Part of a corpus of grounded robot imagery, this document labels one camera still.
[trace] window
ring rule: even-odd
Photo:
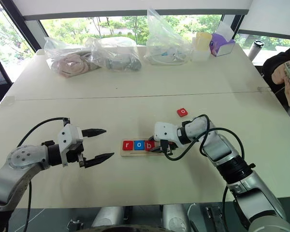
[[[0,62],[12,82],[33,55],[33,50],[0,5]]]
[[[287,39],[247,34],[237,34],[235,36],[235,41],[241,46],[247,55],[255,40],[261,40],[264,42],[263,49],[253,60],[253,64],[257,66],[262,66],[268,58],[275,56],[280,52],[285,52],[290,48],[290,40]]]
[[[181,36],[191,41],[198,31],[215,32],[221,15],[162,16]],[[69,44],[83,44],[87,38],[127,36],[146,45],[149,29],[146,16],[89,17],[41,20],[50,37]]]

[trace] red block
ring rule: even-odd
[[[181,108],[181,109],[177,110],[177,113],[180,117],[188,115],[188,112],[187,112],[187,110],[185,110],[185,108]]]
[[[145,151],[149,151],[155,147],[155,141],[145,141]]]
[[[122,145],[122,149],[124,151],[131,151],[133,150],[133,141],[124,141]]]

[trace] person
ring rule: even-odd
[[[267,59],[262,67],[263,78],[290,115],[290,83],[284,64],[290,64],[290,48]]]

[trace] green foliage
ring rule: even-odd
[[[48,35],[68,44],[83,44],[87,38],[96,37],[89,33],[90,22],[85,18],[43,20]]]
[[[199,31],[214,33],[218,27],[220,18],[221,15],[218,14],[201,15],[198,18],[198,21],[200,25],[202,25],[202,28],[200,28]]]
[[[172,28],[176,28],[180,22],[178,15],[163,15],[161,16]]]
[[[33,55],[33,51],[26,43],[25,39],[19,35],[16,28],[6,20],[0,17],[0,59],[4,63],[18,62]]]
[[[110,37],[128,37],[132,40],[135,40],[135,36],[134,35],[123,35],[123,34],[114,34],[114,35],[102,35],[102,38],[110,38]]]
[[[250,49],[255,40],[264,42],[263,50],[276,51],[276,46],[290,47],[290,40],[267,36],[237,34],[234,40],[239,43],[242,49]]]
[[[109,25],[107,22],[101,22],[100,23],[100,27],[112,27],[114,29],[118,29],[118,28],[124,28],[126,25],[122,22],[118,22],[118,21],[113,21],[113,20],[110,20],[109,21]]]
[[[136,43],[139,45],[146,45],[149,36],[149,29],[146,16],[124,16],[126,26],[131,28],[136,38]]]

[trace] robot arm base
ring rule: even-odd
[[[284,219],[276,216],[263,216],[255,219],[248,232],[290,232],[290,224]]]

